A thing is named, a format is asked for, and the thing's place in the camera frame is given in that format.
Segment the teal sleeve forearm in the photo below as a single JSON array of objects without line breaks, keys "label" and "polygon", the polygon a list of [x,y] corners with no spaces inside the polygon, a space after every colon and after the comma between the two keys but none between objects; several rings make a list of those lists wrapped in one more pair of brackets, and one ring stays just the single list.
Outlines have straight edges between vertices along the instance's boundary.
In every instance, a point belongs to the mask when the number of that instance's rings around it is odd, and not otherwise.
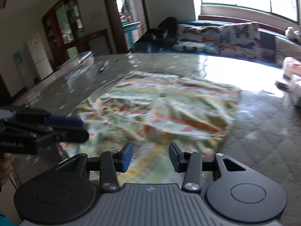
[{"label": "teal sleeve forearm", "polygon": [[15,224],[3,212],[0,212],[0,226],[15,226]]}]

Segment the person's left hand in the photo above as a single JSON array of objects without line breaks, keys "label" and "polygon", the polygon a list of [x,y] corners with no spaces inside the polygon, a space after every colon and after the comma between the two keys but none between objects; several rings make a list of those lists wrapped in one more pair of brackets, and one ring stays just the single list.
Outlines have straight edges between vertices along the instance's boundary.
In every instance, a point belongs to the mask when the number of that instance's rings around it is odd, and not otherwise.
[{"label": "person's left hand", "polygon": [[0,161],[0,183],[1,186],[4,185],[12,171],[12,163],[14,160],[14,155],[12,153],[5,153],[4,157]]}]

